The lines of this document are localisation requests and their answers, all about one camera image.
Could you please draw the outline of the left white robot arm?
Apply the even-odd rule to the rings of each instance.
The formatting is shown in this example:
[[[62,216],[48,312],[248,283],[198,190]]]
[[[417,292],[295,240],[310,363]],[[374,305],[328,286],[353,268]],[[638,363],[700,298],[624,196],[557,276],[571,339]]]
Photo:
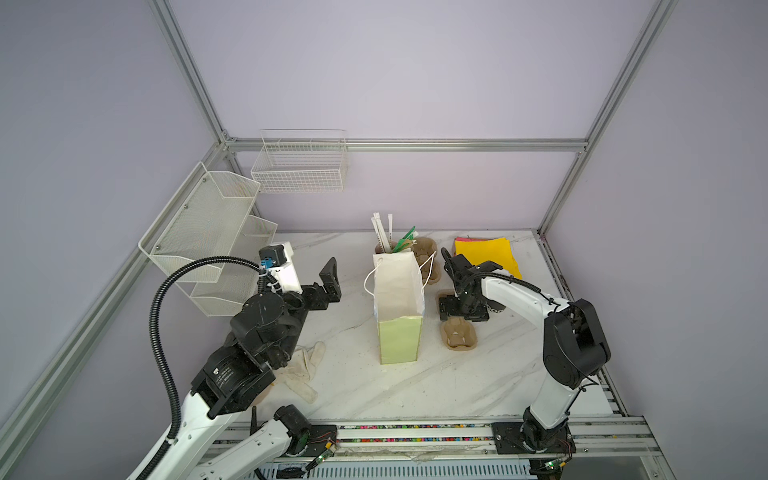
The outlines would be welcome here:
[[[231,331],[180,395],[166,360],[159,329],[162,302],[171,286],[190,272],[214,264],[253,270],[256,292],[230,321]],[[284,244],[270,245],[257,262],[211,256],[190,262],[170,274],[153,298],[149,338],[171,410],[165,432],[131,473],[133,479],[237,479],[285,453],[303,452],[310,442],[311,423],[293,405],[277,409],[247,439],[209,462],[203,461],[213,441],[246,411],[286,367],[311,311],[340,301],[337,261],[329,259],[320,282],[301,285]]]

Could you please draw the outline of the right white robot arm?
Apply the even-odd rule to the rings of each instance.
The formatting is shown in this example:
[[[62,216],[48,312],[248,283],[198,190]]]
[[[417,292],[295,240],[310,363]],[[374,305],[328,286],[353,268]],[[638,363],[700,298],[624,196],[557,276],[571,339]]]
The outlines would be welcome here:
[[[553,451],[567,440],[568,419],[579,394],[610,360],[611,351],[596,308],[585,299],[553,297],[541,288],[505,273],[500,264],[473,265],[462,254],[440,250],[452,294],[438,297],[443,323],[453,319],[479,323],[506,309],[542,331],[546,376],[537,396],[511,433],[499,429],[499,445],[514,453]]]

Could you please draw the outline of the painted paper gift bag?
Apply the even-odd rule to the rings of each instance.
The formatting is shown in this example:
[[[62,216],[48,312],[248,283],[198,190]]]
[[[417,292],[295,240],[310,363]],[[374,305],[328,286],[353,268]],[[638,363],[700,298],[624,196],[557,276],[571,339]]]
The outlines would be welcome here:
[[[381,365],[418,360],[425,315],[425,288],[414,254],[408,250],[372,256],[363,288],[373,298]]]

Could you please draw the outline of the paper coffee cup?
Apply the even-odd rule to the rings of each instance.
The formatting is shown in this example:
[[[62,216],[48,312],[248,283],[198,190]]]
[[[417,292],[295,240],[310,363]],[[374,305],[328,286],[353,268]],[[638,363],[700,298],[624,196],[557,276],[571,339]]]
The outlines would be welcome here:
[[[489,311],[492,311],[495,313],[501,313],[506,309],[506,307],[502,303],[499,303],[488,296],[485,297],[485,300],[486,300],[486,307]]]

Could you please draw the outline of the brown pulp cup carrier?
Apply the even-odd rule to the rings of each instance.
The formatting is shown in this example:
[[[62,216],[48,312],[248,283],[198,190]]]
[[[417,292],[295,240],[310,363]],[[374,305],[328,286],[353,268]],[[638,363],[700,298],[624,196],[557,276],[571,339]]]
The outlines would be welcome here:
[[[448,291],[441,291],[438,298],[444,295],[453,295]],[[451,351],[470,351],[477,347],[478,338],[473,323],[463,318],[450,318],[446,322],[440,321],[440,334],[444,345]]]

